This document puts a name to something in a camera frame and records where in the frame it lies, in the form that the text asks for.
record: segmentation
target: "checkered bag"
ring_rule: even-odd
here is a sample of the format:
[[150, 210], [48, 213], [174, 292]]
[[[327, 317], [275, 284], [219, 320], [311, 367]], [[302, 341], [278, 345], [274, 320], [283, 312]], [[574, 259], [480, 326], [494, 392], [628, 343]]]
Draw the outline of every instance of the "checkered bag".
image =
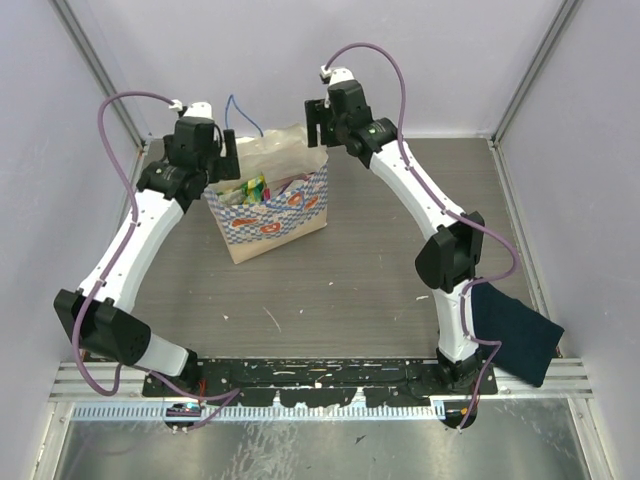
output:
[[[297, 152], [305, 154], [302, 149]], [[216, 185], [205, 190], [204, 196], [234, 263], [244, 262], [327, 225], [329, 184], [326, 152], [324, 164], [307, 178], [295, 190], [251, 205], [227, 206], [219, 200]]]

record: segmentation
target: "dark blue cloth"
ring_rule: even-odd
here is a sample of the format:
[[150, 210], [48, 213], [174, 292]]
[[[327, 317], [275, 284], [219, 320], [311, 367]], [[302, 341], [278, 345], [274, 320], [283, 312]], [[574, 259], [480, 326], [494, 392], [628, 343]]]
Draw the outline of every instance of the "dark blue cloth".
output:
[[[473, 287], [471, 309], [476, 337], [502, 341], [493, 362], [540, 387], [564, 329], [489, 283]], [[494, 347], [480, 348], [486, 358]]]

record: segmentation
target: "gray wood tabletop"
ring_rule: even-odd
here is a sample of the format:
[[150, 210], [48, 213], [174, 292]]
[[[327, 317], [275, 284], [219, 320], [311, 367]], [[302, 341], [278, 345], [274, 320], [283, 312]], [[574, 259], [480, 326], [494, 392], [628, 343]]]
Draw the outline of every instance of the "gray wood tabletop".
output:
[[[451, 199], [513, 241], [486, 141], [409, 143]], [[433, 357], [435, 305], [413, 265], [423, 245], [382, 180], [331, 149], [326, 228], [234, 265], [206, 202], [194, 202], [153, 261], [134, 315], [201, 356]], [[485, 238], [478, 273], [510, 264]], [[531, 305], [521, 270], [497, 286]]]

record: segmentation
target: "wall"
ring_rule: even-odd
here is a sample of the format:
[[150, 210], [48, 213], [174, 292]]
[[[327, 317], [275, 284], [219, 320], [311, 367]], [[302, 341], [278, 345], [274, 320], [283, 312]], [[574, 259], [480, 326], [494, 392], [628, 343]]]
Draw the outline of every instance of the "wall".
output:
[[[324, 95], [318, 71], [331, 54], [371, 41], [405, 72], [408, 134], [470, 136], [495, 131], [561, 0], [70, 4], [120, 89], [207, 99], [218, 118], [234, 92], [258, 123], [284, 126], [304, 120], [304, 100]], [[395, 118], [397, 80], [376, 55], [349, 53], [340, 63], [355, 71], [377, 115]], [[171, 130], [168, 120], [142, 111], [155, 135]], [[234, 119], [240, 132], [251, 131]]]
[[[2, 2], [0, 44], [0, 465], [21, 479], [70, 354], [53, 298], [99, 260], [123, 194], [95, 127], [102, 95], [51, 6]], [[107, 127], [130, 169], [133, 143], [115, 119]]]
[[585, 0], [503, 143], [555, 320], [637, 478], [640, 4]]

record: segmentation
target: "purple cable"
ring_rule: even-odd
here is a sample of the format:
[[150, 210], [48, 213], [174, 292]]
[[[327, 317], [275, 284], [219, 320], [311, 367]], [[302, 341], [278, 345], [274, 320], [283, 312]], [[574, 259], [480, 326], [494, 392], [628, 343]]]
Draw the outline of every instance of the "purple cable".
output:
[[502, 237], [500, 234], [498, 234], [498, 233], [496, 233], [496, 232], [494, 232], [494, 231], [492, 231], [492, 230], [490, 230], [490, 229], [488, 229], [488, 228], [486, 228], [486, 227], [484, 227], [484, 226], [482, 226], [482, 225], [480, 225], [480, 224], [478, 224], [476, 222], [473, 222], [473, 221], [469, 220], [468, 218], [465, 218], [465, 217], [463, 217], [461, 215], [458, 215], [457, 213], [452, 212], [451, 210], [448, 210], [446, 205], [444, 204], [444, 202], [438, 198], [438, 196], [433, 192], [433, 190], [431, 190], [431, 188], [429, 187], [427, 182], [420, 176], [420, 174], [411, 165], [411, 161], [409, 160], [409, 155], [407, 154], [407, 151], [406, 151], [405, 146], [404, 146], [404, 137], [402, 135], [402, 130], [403, 130], [403, 126], [404, 126], [404, 114], [405, 114], [405, 109], [406, 109], [406, 106], [407, 106], [407, 88], [406, 88], [406, 85], [405, 85], [405, 82], [404, 82], [404, 76], [402, 75], [402, 71], [400, 70], [400, 66], [398, 65], [398, 62], [396, 62], [396, 60], [391, 56], [391, 54], [389, 54], [389, 52], [387, 52], [382, 47], [379, 47], [378, 45], [374, 45], [373, 43], [368, 43], [368, 42], [352, 43], [352, 44], [349, 44], [349, 45], [347, 45], [345, 47], [342, 47], [340, 50], [338, 50], [336, 53], [334, 53], [331, 56], [331, 58], [329, 58], [329, 60], [327, 61], [326, 65], [325, 65], [325, 68], [328, 69], [340, 55], [342, 55], [344, 52], [346, 52], [348, 50], [351, 50], [351, 49], [354, 49], [354, 48], [368, 48], [370, 50], [375, 50], [376, 52], [382, 54], [389, 61], [389, 63], [391, 63], [391, 65], [393, 66], [393, 69], [396, 72], [396, 75], [398, 76], [398, 81], [400, 82], [400, 113], [399, 113], [399, 116], [398, 116], [398, 137], [397, 137], [398, 148], [400, 149], [400, 155], [402, 156], [402, 160], [404, 161], [404, 163], [407, 166], [408, 170], [411, 172], [411, 175], [413, 175], [413, 177], [416, 179], [416, 181], [420, 184], [420, 186], [424, 189], [424, 191], [429, 195], [429, 197], [431, 197], [431, 199], [434, 201], [434, 203], [436, 205], [438, 205], [438, 207], [442, 210], [443, 213], [445, 213], [446, 215], [448, 215], [449, 217], [455, 219], [458, 222], [464, 223], [465, 225], [468, 225], [471, 228], [474, 228], [476, 230], [481, 231], [485, 235], [493, 238], [494, 240], [496, 240], [499, 243], [501, 243], [502, 245], [504, 245], [504, 247], [511, 254], [511, 258], [513, 260], [511, 268], [509, 270], [507, 270], [506, 272], [504, 272], [504, 273], [502, 273], [500, 275], [495, 275], [493, 277], [477, 278], [477, 279], [469, 282], [467, 285], [465, 285], [465, 287], [462, 289], [462, 292], [460, 293], [460, 296], [461, 296], [461, 300], [460, 300], [460, 317], [461, 317], [461, 322], [462, 322], [462, 331], [464, 332], [464, 334], [467, 337], [469, 337], [473, 342], [477, 343], [478, 345], [489, 345], [489, 346], [494, 346], [495, 347], [493, 349], [493, 351], [491, 352], [491, 354], [489, 355], [489, 357], [487, 358], [487, 360], [484, 363], [484, 365], [482, 366], [482, 368], [480, 369], [480, 373], [479, 373], [479, 376], [478, 376], [478, 381], [476, 382], [476, 386], [473, 389], [473, 395], [471, 396], [470, 406], [467, 409], [467, 413], [462, 418], [462, 422], [460, 423], [460, 426], [459, 426], [459, 428], [462, 429], [464, 427], [464, 425], [467, 423], [469, 415], [471, 414], [471, 411], [473, 410], [473, 406], [475, 405], [475, 402], [476, 402], [476, 400], [478, 398], [478, 394], [479, 394], [479, 391], [480, 391], [480, 384], [482, 383], [482, 379], [484, 378], [484, 375], [485, 375], [485, 373], [487, 371], [487, 368], [489, 367], [489, 365], [491, 364], [491, 361], [494, 359], [494, 357], [498, 353], [498, 350], [500, 350], [500, 347], [502, 346], [502, 342], [499, 341], [499, 340], [482, 340], [482, 339], [474, 337], [473, 335], [470, 335], [469, 329], [467, 327], [467, 320], [465, 318], [465, 304], [466, 304], [465, 295], [475, 285], [479, 285], [481, 283], [487, 283], [487, 282], [495, 282], [495, 281], [498, 281], [498, 280], [502, 280], [502, 279], [508, 277], [509, 275], [511, 275], [518, 268], [518, 265], [520, 264], [520, 257], [518, 256], [518, 251], [515, 249], [515, 247], [513, 245], [511, 245], [511, 243], [509, 243], [509, 241], [507, 239], [505, 239], [504, 237]]
[[[122, 364], [118, 364], [118, 366], [116, 367], [115, 378], [113, 381], [113, 388], [111, 390], [106, 390], [105, 388], [101, 387], [98, 384], [98, 382], [96, 382], [95, 379], [91, 376], [91, 374], [87, 370], [87, 367], [84, 365], [84, 362], [82, 361], [82, 357], [80, 356], [80, 331], [82, 329], [82, 323], [84, 322], [84, 318], [85, 318], [85, 315], [87, 314], [87, 310], [89, 309], [89, 305], [91, 305], [91, 302], [97, 295], [100, 288], [102, 288], [102, 286], [106, 283], [109, 273], [111, 272], [114, 265], [122, 255], [122, 252], [124, 251], [127, 244], [129, 243], [129, 240], [131, 240], [131, 237], [133, 236], [133, 233], [135, 232], [135, 229], [138, 223], [139, 209], [138, 209], [138, 202], [136, 201], [136, 197], [135, 197], [135, 192], [133, 190], [131, 183], [129, 182], [129, 179], [127, 178], [127, 174], [122, 169], [122, 166], [118, 162], [118, 159], [116, 158], [116, 155], [113, 149], [111, 148], [111, 144], [109, 143], [109, 139], [107, 138], [107, 133], [104, 127], [104, 112], [106, 111], [107, 107], [111, 105], [113, 102], [115, 102], [116, 100], [119, 100], [125, 97], [148, 97], [148, 98], [154, 98], [156, 100], [160, 100], [164, 103], [167, 103], [168, 105], [173, 105], [172, 100], [170, 100], [167, 97], [163, 97], [162, 95], [158, 95], [156, 93], [142, 92], [142, 91], [129, 91], [129, 92], [116, 93], [115, 95], [110, 96], [109, 98], [105, 99], [102, 102], [102, 104], [100, 105], [100, 108], [98, 109], [98, 132], [100, 133], [100, 139], [102, 140], [102, 144], [104, 145], [104, 149], [107, 152], [107, 156], [109, 157], [109, 160], [113, 165], [113, 168], [118, 174], [118, 177], [120, 178], [120, 181], [122, 182], [122, 185], [124, 186], [127, 192], [127, 197], [129, 199], [129, 203], [131, 204], [131, 223], [129, 224], [129, 228], [124, 238], [122, 239], [122, 242], [120, 242], [120, 245], [118, 245], [118, 248], [114, 252], [113, 257], [111, 257], [111, 259], [109, 260], [105, 268], [102, 270], [102, 273], [98, 277], [98, 280], [96, 280], [94, 287], [91, 289], [91, 291], [85, 298], [84, 302], [82, 302], [82, 306], [80, 307], [80, 311], [78, 312], [78, 316], [76, 317], [76, 321], [73, 326], [73, 334], [71, 336], [71, 345], [73, 347], [73, 357], [75, 359], [76, 366], [78, 367], [78, 371], [80, 372], [80, 375], [82, 375], [82, 378], [84, 378], [87, 384], [95, 392], [99, 393], [100, 395], [104, 395], [106, 397], [113, 396], [118, 392], [118, 388], [120, 387], [120, 372], [122, 370]], [[237, 390], [233, 390], [229, 393], [226, 393], [223, 395], [217, 395], [215, 397], [199, 397], [197, 395], [192, 395], [190, 393], [187, 393], [179, 389], [177, 386], [175, 386], [173, 383], [171, 383], [169, 380], [167, 380], [157, 372], [149, 371], [148, 373], [158, 378], [162, 383], [167, 385], [169, 388], [171, 388], [174, 392], [178, 393], [179, 395], [192, 398], [194, 400], [213, 401], [213, 400], [222, 400], [222, 399], [233, 399], [238, 394]]]

